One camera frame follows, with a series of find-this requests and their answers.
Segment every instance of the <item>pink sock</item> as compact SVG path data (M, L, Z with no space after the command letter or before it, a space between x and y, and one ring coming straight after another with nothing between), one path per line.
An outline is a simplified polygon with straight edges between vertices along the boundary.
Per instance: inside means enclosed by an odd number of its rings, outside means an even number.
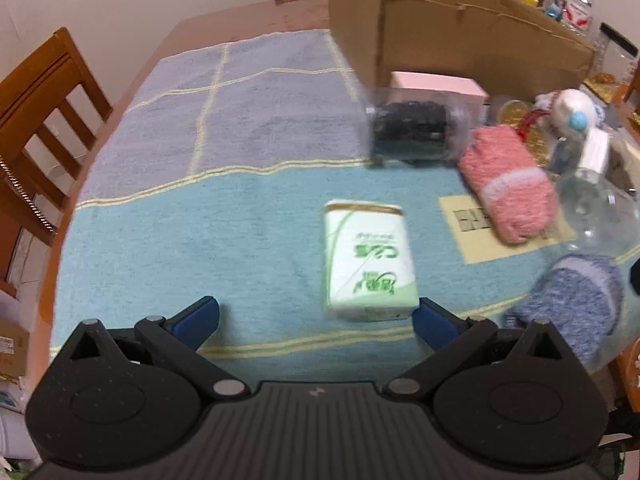
M511 127L476 128L458 167L506 243L539 234L556 217L556 190Z

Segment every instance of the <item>yellow cap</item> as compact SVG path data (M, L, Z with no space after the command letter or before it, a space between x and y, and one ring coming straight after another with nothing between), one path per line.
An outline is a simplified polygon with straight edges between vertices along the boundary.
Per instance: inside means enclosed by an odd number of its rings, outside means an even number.
M525 2L527 5L530 5L531 7L537 7L539 1L537 0L522 0L523 2Z

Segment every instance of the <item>white stripe on sock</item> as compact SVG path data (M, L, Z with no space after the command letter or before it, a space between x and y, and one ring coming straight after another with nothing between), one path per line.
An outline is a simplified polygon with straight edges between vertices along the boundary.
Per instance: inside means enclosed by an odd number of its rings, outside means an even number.
M616 319L618 318L618 309L616 308L613 298L611 297L611 291L609 289L609 276L607 275L607 273L601 268L594 265L593 262L588 262L587 260L571 257L564 258L562 261L556 263L553 268L574 270L598 288L598 290L607 299L609 311L611 312L611 325L607 327L607 333L610 332L616 322Z
M509 189L509 186L522 184L523 182L535 182L537 180L544 180L545 178L545 172L537 166L517 168L516 170L507 171L507 173L503 173L493 180L490 180L480 190L479 194L482 202L489 204L504 194Z

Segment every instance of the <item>white plush toy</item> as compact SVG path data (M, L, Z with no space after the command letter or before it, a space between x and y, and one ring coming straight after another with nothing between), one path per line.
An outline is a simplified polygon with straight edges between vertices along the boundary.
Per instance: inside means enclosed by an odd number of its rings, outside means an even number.
M562 90L556 100L555 93L536 98L536 108L549 110L549 122L562 136L582 138L592 128L602 125L604 110L580 90Z

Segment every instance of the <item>white bucket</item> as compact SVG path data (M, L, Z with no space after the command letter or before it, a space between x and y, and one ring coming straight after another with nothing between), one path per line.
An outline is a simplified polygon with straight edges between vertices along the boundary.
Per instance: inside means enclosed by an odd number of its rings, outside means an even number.
M24 415L0 408L0 456L21 460L38 457L24 422Z

